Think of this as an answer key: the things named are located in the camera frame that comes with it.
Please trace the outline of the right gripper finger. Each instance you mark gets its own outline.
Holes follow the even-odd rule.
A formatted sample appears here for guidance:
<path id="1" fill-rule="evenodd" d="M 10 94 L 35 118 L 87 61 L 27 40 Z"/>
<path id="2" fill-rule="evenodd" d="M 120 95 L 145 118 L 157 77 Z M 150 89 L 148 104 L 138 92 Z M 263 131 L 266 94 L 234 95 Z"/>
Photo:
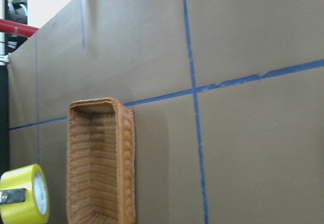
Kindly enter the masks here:
<path id="1" fill-rule="evenodd" d="M 1 190 L 1 204 L 16 204 L 25 202 L 26 189 Z"/>

